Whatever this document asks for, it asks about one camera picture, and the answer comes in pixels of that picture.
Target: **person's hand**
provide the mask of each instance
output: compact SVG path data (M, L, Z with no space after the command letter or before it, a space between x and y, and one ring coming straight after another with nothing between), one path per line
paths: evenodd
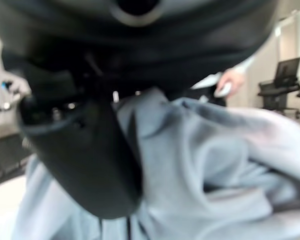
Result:
M222 75L220 81L217 84L216 90L221 91L226 83L231 83L231 91L227 95L227 98L235 95L240 87L245 83L245 75L234 69L228 69Z

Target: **white object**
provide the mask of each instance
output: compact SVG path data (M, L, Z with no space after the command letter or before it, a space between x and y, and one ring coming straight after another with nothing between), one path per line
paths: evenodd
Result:
M202 95L202 96L199 98L199 102L202 103L202 104L205 104L205 103L209 102L209 99L207 98L207 96Z
M278 37L280 37L280 35L281 35L281 27L280 26L277 26L276 28L275 28L275 36L278 38Z
M11 240L19 205L25 192L25 176L0 184L0 240Z
M255 57L251 56L246 60L244 60L243 62L239 63L238 65L234 66L232 69L235 70L237 73L244 74L249 68L249 66L252 64L254 59ZM219 82L222 75L223 75L222 72L218 72L217 74L211 74L206 78L204 78L203 80L201 80L200 82L193 85L191 89L201 89L201 88L208 88L214 86Z
M113 92L113 102L118 103L119 102L119 92L114 91Z
M68 108L71 109L71 110L72 110L72 109L75 109L75 108L76 108L76 105L75 105L74 103L69 103L69 104L68 104Z
M9 103L9 102L5 102L4 104L3 104L3 109L4 110L9 110L11 108L11 104Z
M227 82L220 91L216 90L214 92L214 97L215 98L224 98L224 97L226 97L227 95L230 94L231 88L232 88L232 83Z

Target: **white sleeve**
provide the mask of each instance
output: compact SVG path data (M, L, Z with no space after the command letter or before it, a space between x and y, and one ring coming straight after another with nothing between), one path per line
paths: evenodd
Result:
M255 56L252 55L251 57L247 58L243 62L234 66L233 69L238 73L244 74L246 73L247 69L251 66L251 64L254 62L254 60L255 60Z

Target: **light gray hoodie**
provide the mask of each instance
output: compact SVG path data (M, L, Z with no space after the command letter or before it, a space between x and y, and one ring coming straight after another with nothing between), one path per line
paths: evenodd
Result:
M155 88L116 108L127 140L140 153L144 198L139 210L116 220L92 216L34 157L12 240L300 237L297 123L261 109L228 109L186 98L169 102ZM132 118L137 142L129 139Z

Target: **gray cloth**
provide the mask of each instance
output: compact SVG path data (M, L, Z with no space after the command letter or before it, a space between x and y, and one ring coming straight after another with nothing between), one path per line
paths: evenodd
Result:
M261 109L227 109L187 98L169 102L157 89L116 109L143 168L144 199L129 218L131 236L126 218L92 216L34 158L13 240L300 237L297 123Z

